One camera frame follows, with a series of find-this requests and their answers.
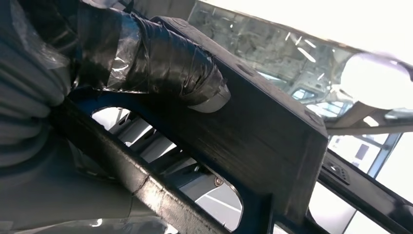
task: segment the window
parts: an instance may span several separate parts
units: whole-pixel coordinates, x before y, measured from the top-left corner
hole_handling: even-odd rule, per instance
[[[201,1],[188,22],[320,116],[339,117],[355,102],[340,89],[353,52]]]

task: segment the glass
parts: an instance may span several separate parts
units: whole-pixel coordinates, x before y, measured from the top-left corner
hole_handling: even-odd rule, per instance
[[[328,148],[367,173],[380,148],[354,136],[333,136]]]
[[[352,52],[199,1],[188,21],[322,117],[339,117],[355,102],[340,89]]]
[[[413,157],[411,157],[413,133],[404,133],[393,149],[389,158],[378,173],[376,180],[413,202],[413,190],[410,187]]]
[[[399,108],[393,109],[388,112],[385,116],[386,119],[407,119],[413,118],[413,109]]]
[[[357,211],[344,234],[361,233],[389,234],[388,231],[384,230],[371,219]]]

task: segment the gray hose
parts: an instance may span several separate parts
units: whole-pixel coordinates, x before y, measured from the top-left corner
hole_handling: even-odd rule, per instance
[[[46,45],[16,0],[0,1],[0,168],[22,163],[46,142],[50,106],[69,93],[69,61]]]

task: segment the fluorescent light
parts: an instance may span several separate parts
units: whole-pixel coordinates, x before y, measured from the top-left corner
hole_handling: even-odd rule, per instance
[[[303,48],[297,47],[297,49],[311,62],[316,62],[316,59],[313,58],[307,51],[305,51]]]
[[[301,38],[302,38],[302,36],[300,38],[298,38],[298,40],[296,41],[296,45],[298,45],[298,43],[301,41]]]
[[[321,75],[317,78],[317,80],[320,80],[320,79],[324,76],[324,74],[325,74],[325,73],[321,74]]]
[[[287,36],[285,37],[285,40],[288,40],[288,38],[290,37],[291,33],[288,32]]]
[[[370,127],[377,127],[378,123],[375,121],[372,117],[367,116],[366,118],[363,119],[365,123],[367,123]]]
[[[304,40],[307,44],[309,44],[311,47],[316,48],[316,45],[314,45],[311,41],[305,39]]]

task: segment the hole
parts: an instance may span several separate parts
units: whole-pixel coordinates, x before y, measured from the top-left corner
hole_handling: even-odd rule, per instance
[[[120,140],[137,152],[150,166],[155,167],[156,165],[157,170],[161,167],[158,172],[166,180],[173,184],[179,184],[182,192],[229,231],[238,227],[243,206],[242,200],[232,185],[227,184],[225,180],[199,165],[186,155],[185,151],[177,149],[173,142],[160,133],[155,134],[156,129],[143,119],[137,117],[129,120],[128,124],[122,122],[123,119],[119,119],[116,123],[118,112],[117,108],[107,108],[96,112],[93,118],[104,125],[105,129],[119,124],[124,126],[116,134]],[[123,140],[122,137],[126,135],[129,140]]]
[[[92,114],[92,118],[103,125],[106,130],[110,130],[116,124],[122,125],[126,121],[126,116],[130,113],[129,110],[109,107],[102,109]]]

